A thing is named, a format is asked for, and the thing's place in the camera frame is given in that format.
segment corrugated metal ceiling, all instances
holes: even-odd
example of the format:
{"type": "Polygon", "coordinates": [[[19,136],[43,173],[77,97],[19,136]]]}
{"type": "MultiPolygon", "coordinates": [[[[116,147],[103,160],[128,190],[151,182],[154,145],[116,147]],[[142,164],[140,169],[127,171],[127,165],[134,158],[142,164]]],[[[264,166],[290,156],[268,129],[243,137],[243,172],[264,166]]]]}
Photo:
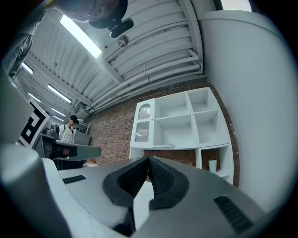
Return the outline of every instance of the corrugated metal ceiling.
{"type": "MultiPolygon", "coordinates": [[[[126,48],[119,47],[107,29],[77,23],[102,50],[97,59],[60,24],[62,16],[59,10],[47,12],[25,60],[34,74],[22,70],[18,78],[26,92],[44,101],[44,109],[52,106],[66,115],[73,114],[82,99],[89,106],[86,102],[91,104],[121,83],[102,65],[102,59],[121,80],[128,80],[144,70],[189,57],[188,50],[193,48],[188,22],[177,0],[129,0],[123,19],[132,18],[134,27],[124,33],[130,38],[126,48]],[[72,103],[51,93],[49,83],[72,103]]],[[[78,116],[86,115],[79,110],[78,116]]]]}

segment white shelving unit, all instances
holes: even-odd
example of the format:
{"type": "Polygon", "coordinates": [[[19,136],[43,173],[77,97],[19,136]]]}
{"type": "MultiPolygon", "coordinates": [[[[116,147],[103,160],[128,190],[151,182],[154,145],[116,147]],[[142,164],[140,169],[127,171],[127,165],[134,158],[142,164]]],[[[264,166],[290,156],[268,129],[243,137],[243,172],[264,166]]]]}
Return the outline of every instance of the white shelving unit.
{"type": "Polygon", "coordinates": [[[150,99],[137,104],[130,142],[130,158],[142,150],[196,150],[202,168],[202,150],[218,149],[216,174],[233,183],[233,152],[228,127],[209,87],[150,99]]]}

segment ceiling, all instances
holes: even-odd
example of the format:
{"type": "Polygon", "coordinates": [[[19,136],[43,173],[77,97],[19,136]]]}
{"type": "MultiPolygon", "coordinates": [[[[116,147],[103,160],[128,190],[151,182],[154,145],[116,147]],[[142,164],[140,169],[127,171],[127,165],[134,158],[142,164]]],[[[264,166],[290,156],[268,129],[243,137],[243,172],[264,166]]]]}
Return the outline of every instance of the ceiling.
{"type": "Polygon", "coordinates": [[[124,33],[130,39],[125,48],[118,46],[109,30],[76,23],[102,50],[97,58],[60,24],[62,16],[59,10],[47,11],[25,59],[34,73],[31,75],[22,68],[17,76],[24,91],[41,100],[40,105],[46,111],[53,107],[66,116],[76,114],[78,118],[85,118],[90,112],[123,100],[124,93],[120,91],[124,89],[126,95],[135,96],[142,90],[150,90],[151,86],[163,85],[159,83],[164,80],[169,82],[184,75],[202,73],[201,36],[190,0],[129,0],[123,19],[133,19],[134,27],[124,33]],[[189,50],[197,54],[199,60],[175,63],[132,81],[146,70],[189,58],[189,50]],[[164,77],[150,82],[152,76],[161,73],[164,77]],[[48,84],[70,98],[71,104],[49,90],[48,84]],[[105,95],[112,89],[114,93],[105,95]]]}

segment shelf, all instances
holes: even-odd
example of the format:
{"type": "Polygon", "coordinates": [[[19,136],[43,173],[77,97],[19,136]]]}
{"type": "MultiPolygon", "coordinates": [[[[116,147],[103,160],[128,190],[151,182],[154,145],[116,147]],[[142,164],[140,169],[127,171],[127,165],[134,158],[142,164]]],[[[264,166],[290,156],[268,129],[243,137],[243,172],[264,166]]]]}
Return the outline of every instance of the shelf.
{"type": "Polygon", "coordinates": [[[195,113],[199,145],[220,145],[229,142],[225,121],[218,110],[195,113]]]}
{"type": "Polygon", "coordinates": [[[153,147],[195,148],[196,130],[194,126],[190,114],[156,119],[153,147]]]}
{"type": "Polygon", "coordinates": [[[190,114],[185,93],[176,93],[155,100],[155,118],[164,118],[190,114]]]}
{"type": "Polygon", "coordinates": [[[171,116],[171,117],[161,117],[156,118],[155,121],[157,121],[160,125],[162,125],[163,122],[170,123],[173,125],[180,125],[180,120],[185,120],[186,123],[190,123],[190,114],[185,115],[178,115],[178,116],[171,116]]]}
{"type": "Polygon", "coordinates": [[[232,184],[234,177],[234,159],[231,143],[197,148],[196,167],[208,171],[208,160],[210,157],[219,160],[217,163],[217,172],[215,174],[232,184]]]}
{"type": "Polygon", "coordinates": [[[209,88],[193,90],[187,93],[194,112],[217,109],[217,101],[209,88]]]}

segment black cap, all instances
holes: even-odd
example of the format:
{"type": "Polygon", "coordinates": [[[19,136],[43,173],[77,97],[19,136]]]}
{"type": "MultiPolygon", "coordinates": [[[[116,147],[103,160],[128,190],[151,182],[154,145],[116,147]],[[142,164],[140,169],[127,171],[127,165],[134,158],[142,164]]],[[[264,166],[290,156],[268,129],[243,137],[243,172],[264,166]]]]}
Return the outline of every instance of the black cap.
{"type": "Polygon", "coordinates": [[[122,17],[127,10],[128,0],[119,0],[119,6],[115,9],[114,13],[106,19],[98,21],[90,21],[89,24],[94,28],[104,29],[113,28],[121,22],[122,17]]]}
{"type": "Polygon", "coordinates": [[[70,116],[70,119],[74,121],[76,124],[79,124],[78,118],[75,115],[70,116]]]}

